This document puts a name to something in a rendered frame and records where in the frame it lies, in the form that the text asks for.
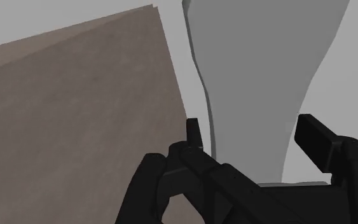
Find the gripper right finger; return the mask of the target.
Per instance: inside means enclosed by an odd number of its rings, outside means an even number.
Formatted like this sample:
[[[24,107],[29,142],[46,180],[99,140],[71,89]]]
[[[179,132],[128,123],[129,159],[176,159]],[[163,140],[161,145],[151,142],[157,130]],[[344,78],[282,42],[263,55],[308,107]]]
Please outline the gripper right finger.
[[[358,224],[358,139],[339,136],[311,114],[300,114],[294,140],[321,172],[332,175],[332,186],[346,190],[351,224]]]

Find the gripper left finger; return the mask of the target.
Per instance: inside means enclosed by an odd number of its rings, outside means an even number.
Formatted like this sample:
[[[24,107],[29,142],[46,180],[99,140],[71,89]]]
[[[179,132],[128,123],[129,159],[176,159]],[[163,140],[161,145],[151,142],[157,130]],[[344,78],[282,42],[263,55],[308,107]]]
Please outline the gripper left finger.
[[[169,154],[147,153],[127,188],[115,224],[163,224],[171,197],[183,194],[205,224],[303,224],[287,206],[230,164],[203,150],[198,120]]]

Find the white toilet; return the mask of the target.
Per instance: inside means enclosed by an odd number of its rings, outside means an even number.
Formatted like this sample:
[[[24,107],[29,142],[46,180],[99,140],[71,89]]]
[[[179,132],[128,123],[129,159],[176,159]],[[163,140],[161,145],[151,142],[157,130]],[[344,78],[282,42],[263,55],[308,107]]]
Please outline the white toilet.
[[[281,182],[300,107],[349,1],[183,0],[218,162]]]

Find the brown wooden cabinet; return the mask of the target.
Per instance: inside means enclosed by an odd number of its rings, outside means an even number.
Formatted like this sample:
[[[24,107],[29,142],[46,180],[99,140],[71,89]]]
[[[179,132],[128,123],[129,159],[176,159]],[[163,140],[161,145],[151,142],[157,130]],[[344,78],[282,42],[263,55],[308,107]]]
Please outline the brown wooden cabinet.
[[[114,224],[146,153],[186,137],[153,6],[0,67],[0,224]]]

